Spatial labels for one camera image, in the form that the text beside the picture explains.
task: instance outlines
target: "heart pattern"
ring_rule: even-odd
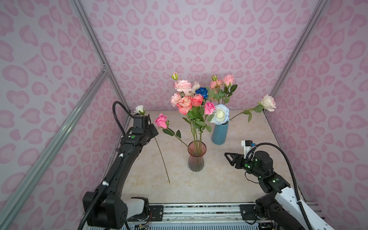
[[[255,105],[274,86],[317,4],[316,0],[82,2],[128,105],[146,109],[172,109],[164,98],[171,96],[167,90],[173,81],[166,76],[173,72],[202,86],[209,86],[212,74],[220,78],[233,74],[242,90],[228,106]]]
[[[4,1],[0,5],[0,72],[3,76],[0,79],[1,209],[98,76],[102,66],[68,0]],[[105,99],[107,103],[103,108],[110,114],[108,106],[111,107],[110,102],[117,97],[108,82],[103,89],[105,96],[95,101],[102,105]],[[116,128],[111,116],[105,123]],[[90,129],[98,126],[91,121],[89,125]],[[80,192],[87,187],[87,181],[94,181],[89,189],[96,185],[100,180],[97,180],[98,175],[104,173],[107,164],[103,159],[103,167],[91,171],[89,177],[94,176],[93,180],[82,176],[80,180],[71,182],[70,172],[75,166],[68,166],[65,162],[70,152],[78,152],[78,147],[83,152],[87,150],[79,135],[87,139],[91,132],[86,125],[85,132],[81,131],[78,135],[77,131],[81,129],[73,131],[72,136],[78,137],[77,141],[71,144],[70,137],[66,142],[10,229],[74,228],[76,216],[82,213]],[[111,153],[109,149],[114,143],[107,144],[105,139],[110,141],[111,136],[117,139],[117,135],[118,130],[114,134],[109,131],[95,142],[105,144],[103,153]],[[81,155],[77,155],[76,163],[83,165],[86,161],[81,163]],[[64,195],[66,183],[74,185],[74,193]],[[76,203],[70,199],[72,195],[78,200],[77,207],[66,205],[68,200]],[[74,222],[69,223],[66,220],[71,213],[75,218]]]
[[[266,114],[335,229],[368,226],[367,10],[362,1],[330,2]]]
[[[83,210],[82,198],[86,191],[94,191],[96,186],[101,183],[111,154],[114,152],[120,137],[120,129],[110,112],[110,108],[116,100],[117,95],[107,79],[84,112],[83,119],[75,126],[51,166],[32,192],[27,205],[23,208],[24,211],[20,212],[12,225],[17,225],[19,229],[29,229],[31,226],[37,227],[37,229],[61,227],[73,229],[78,225]],[[106,102],[104,109],[95,110],[94,107],[101,107],[104,102]],[[98,125],[96,121],[91,121],[89,119],[91,112],[94,112],[98,117],[103,117],[104,122]],[[117,109],[117,116],[120,121],[125,119],[126,114],[122,108]],[[88,138],[92,139],[97,146],[101,146],[100,151],[93,152],[93,145],[83,145],[84,140]],[[13,150],[13,146],[8,147],[8,160],[12,159],[11,151]],[[33,164],[33,160],[37,159],[39,153],[36,148],[33,148],[25,151],[22,155],[23,158],[19,158],[18,163],[23,166]],[[24,176],[23,172],[15,174],[5,182],[6,187],[14,190]],[[43,222],[39,226],[35,225],[33,219],[36,213],[40,213],[40,217],[43,218]]]

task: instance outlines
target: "light blue rose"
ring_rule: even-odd
[[[215,105],[215,111],[213,112],[215,115],[213,116],[210,123],[215,123],[216,125],[224,124],[227,121],[230,121],[229,119],[229,109],[223,105]]]

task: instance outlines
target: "marble tabletop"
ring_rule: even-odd
[[[240,111],[231,110],[230,117]],[[170,128],[175,132],[179,129],[182,140],[189,144],[193,141],[190,126],[177,110],[146,111],[152,122],[160,113],[167,116]],[[160,146],[170,184],[167,179],[163,161],[154,139],[143,147],[135,160],[122,191],[122,199],[131,197],[147,197],[150,203],[209,203],[209,202],[254,202],[265,193],[259,184],[248,181],[242,169],[230,166],[224,153],[243,153],[242,140],[253,140],[254,143],[270,142],[277,145],[276,139],[263,113],[253,113],[248,123],[247,115],[239,115],[229,124],[226,142],[215,145],[211,141],[211,133],[205,131],[202,141],[206,144],[204,155],[205,166],[199,172],[188,168],[189,153],[187,147],[175,137],[159,130],[156,137]],[[292,184],[291,176],[282,154],[271,146],[261,146],[273,159],[274,171]],[[253,175],[248,179],[257,181]]]

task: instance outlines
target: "vase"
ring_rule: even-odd
[[[225,143],[228,127],[229,122],[227,124],[215,125],[211,138],[212,142],[217,145]]]
[[[188,145],[188,153],[190,154],[189,160],[188,160],[188,167],[190,168],[190,170],[195,171],[195,172],[202,170],[202,168],[205,166],[203,155],[206,153],[206,151],[207,151],[207,147],[203,142],[202,142],[202,148],[200,149],[200,151],[196,149],[194,141],[192,141]]]

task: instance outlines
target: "pink leopard print wallpaper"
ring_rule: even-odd
[[[368,227],[367,1],[333,0],[267,113],[310,200],[338,230]]]
[[[0,209],[101,69],[68,0],[0,2]]]
[[[82,0],[131,109],[170,109],[170,75],[234,74],[230,108],[274,86],[317,0]]]
[[[76,229],[82,198],[101,183],[120,129],[112,114],[117,95],[107,79],[30,195],[11,230]],[[117,109],[120,121],[126,114]]]

